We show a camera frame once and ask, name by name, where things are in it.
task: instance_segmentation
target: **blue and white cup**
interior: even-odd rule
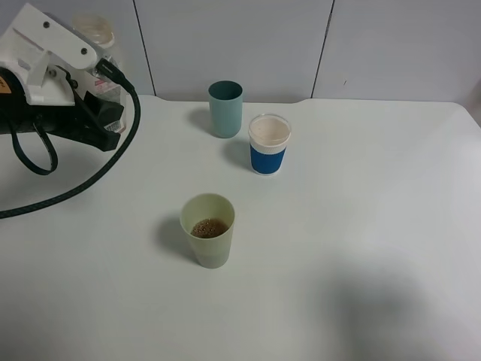
[[[249,125],[250,162],[261,175],[275,174],[283,162],[291,126],[276,114],[261,114]]]

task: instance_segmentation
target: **coffee grounds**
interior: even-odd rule
[[[201,220],[192,229],[191,235],[198,238],[214,238],[227,231],[227,225],[216,218]]]

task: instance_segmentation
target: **white wall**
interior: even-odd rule
[[[132,0],[29,0],[28,2],[43,12],[55,14],[66,23],[71,23],[75,14],[86,12],[108,19],[124,50],[126,75],[139,94],[153,94]],[[25,3],[24,0],[0,0],[0,34],[3,34]]]
[[[337,0],[314,96],[481,99],[480,0]]]
[[[332,0],[136,0],[156,93],[207,99],[238,81],[248,101],[310,98]]]

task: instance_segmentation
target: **cup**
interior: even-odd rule
[[[242,125],[242,86],[223,80],[209,87],[210,118],[220,138],[232,138]]]
[[[234,207],[228,199],[213,193],[198,195],[183,206],[180,225],[187,235],[190,247],[198,262],[205,268],[218,268],[227,262],[234,230]],[[214,238],[192,235],[195,225],[202,220],[221,220],[227,231]]]
[[[249,124],[250,162],[261,175],[275,174],[283,162],[291,126],[276,114],[261,114]]]

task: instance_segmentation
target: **light green cup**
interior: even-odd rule
[[[221,220],[227,225],[228,230],[214,238],[198,238],[191,235],[194,226],[207,218]],[[234,207],[231,202],[214,193],[200,194],[183,206],[180,225],[198,262],[205,268],[218,268],[227,262],[231,250],[234,218]]]
[[[241,130],[243,92],[242,86],[230,80],[209,87],[210,118],[220,138],[232,138]]]

